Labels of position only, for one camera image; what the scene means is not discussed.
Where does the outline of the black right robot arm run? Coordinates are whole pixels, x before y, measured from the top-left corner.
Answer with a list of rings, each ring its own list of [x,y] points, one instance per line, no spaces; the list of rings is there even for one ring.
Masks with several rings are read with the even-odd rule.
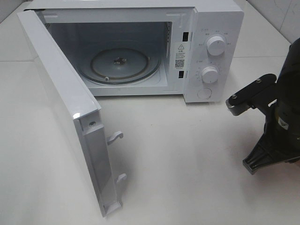
[[[290,47],[279,76],[265,74],[226,100],[238,116],[248,109],[265,115],[264,132],[243,165],[251,173],[300,159],[300,41]]]

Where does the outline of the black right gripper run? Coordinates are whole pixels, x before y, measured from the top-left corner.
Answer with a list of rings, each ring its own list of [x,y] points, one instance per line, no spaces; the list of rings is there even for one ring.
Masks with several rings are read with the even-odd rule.
[[[265,74],[232,94],[226,100],[229,111],[238,116],[248,109],[259,109],[264,115],[270,112],[269,103],[277,99],[275,74]],[[243,160],[251,173],[278,164],[300,160],[300,114],[284,103],[271,106],[266,116],[264,133]]]

